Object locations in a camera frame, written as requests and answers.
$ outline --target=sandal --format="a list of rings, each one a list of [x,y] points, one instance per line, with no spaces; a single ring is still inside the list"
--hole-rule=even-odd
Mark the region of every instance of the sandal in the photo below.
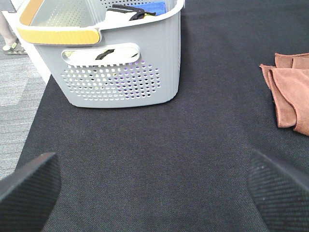
[[[3,50],[7,55],[27,55],[27,52],[22,47],[20,41],[16,39],[9,50]]]

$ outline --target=microfiber cloth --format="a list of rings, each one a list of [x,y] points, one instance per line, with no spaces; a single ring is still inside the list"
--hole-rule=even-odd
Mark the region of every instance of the microfiber cloth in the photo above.
[[[275,54],[275,63],[260,67],[274,98],[278,127],[295,126],[309,135],[309,53]]]
[[[151,3],[140,4],[137,7],[144,9],[145,11],[155,12],[156,16],[166,13],[164,1],[156,1]]]

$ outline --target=black carpet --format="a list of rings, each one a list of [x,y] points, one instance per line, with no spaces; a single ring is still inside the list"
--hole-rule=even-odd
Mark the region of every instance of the black carpet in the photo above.
[[[18,167],[56,152],[47,232],[266,232],[246,186],[252,150],[309,173],[309,137],[278,129],[260,63],[309,52],[307,0],[191,0],[176,97],[83,109],[50,79]]]

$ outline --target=floor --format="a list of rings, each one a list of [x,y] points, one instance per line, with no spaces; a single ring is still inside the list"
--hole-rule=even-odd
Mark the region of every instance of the floor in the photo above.
[[[28,56],[0,50],[0,179],[16,167],[45,86]]]

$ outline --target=gray plastic basket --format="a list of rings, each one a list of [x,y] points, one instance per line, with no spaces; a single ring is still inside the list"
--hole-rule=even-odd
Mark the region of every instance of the gray plastic basket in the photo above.
[[[96,29],[95,44],[35,44],[69,102],[78,107],[117,108],[163,103],[178,91],[181,31],[180,10],[184,0],[165,0],[167,13],[122,24],[104,23],[113,4],[138,7],[155,0],[60,0],[43,1],[30,27],[56,30]],[[137,55],[104,63],[70,60],[71,51],[91,53],[130,47]]]

